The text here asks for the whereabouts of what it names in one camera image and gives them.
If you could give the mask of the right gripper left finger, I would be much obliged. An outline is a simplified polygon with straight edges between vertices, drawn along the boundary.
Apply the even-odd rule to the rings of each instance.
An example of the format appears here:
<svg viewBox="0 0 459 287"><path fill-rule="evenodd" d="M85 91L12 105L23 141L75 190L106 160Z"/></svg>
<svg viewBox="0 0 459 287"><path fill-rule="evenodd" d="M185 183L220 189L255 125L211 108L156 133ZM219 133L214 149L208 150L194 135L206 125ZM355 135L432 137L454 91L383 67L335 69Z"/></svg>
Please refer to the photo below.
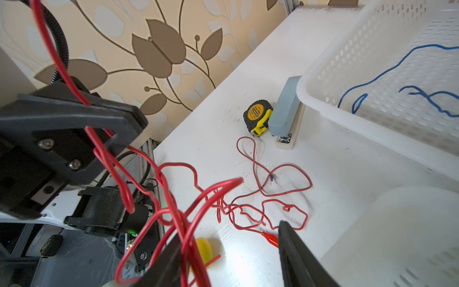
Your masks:
<svg viewBox="0 0 459 287"><path fill-rule="evenodd" d="M181 241L176 235L134 287L180 287Z"/></svg>

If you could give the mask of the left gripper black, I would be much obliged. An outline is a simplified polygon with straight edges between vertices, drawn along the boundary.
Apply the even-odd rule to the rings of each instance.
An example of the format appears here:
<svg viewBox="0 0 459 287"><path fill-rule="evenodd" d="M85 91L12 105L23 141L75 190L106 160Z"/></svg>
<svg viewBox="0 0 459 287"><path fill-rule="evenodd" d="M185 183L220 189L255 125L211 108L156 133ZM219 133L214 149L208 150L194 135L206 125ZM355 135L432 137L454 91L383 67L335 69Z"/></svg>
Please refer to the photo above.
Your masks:
<svg viewBox="0 0 459 287"><path fill-rule="evenodd" d="M147 127L134 105L90 94L83 104L63 82L19 94L1 108L1 212L36 220L70 183L89 184L104 167L85 127L119 155Z"/></svg>

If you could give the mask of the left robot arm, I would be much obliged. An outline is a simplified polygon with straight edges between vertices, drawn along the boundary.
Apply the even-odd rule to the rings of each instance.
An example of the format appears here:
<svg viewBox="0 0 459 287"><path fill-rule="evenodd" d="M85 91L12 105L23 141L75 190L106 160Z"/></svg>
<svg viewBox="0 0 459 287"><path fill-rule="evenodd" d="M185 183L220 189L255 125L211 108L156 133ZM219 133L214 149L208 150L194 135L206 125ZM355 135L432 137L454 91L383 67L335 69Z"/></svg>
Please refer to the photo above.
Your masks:
<svg viewBox="0 0 459 287"><path fill-rule="evenodd" d="M93 187L104 159L119 155L147 127L134 105L100 98L68 74L62 28L40 1L26 1L54 59L48 86L1 108L1 212L33 224L113 236L133 213L128 188Z"/></svg>

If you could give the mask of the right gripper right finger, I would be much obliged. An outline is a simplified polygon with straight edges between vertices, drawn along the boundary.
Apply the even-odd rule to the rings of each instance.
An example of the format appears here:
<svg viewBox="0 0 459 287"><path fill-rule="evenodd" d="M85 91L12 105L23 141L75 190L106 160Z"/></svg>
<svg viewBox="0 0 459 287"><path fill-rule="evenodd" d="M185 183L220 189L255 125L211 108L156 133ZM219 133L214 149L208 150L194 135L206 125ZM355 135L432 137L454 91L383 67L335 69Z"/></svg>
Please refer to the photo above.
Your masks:
<svg viewBox="0 0 459 287"><path fill-rule="evenodd" d="M279 224L278 242L284 286L339 287L286 221Z"/></svg>

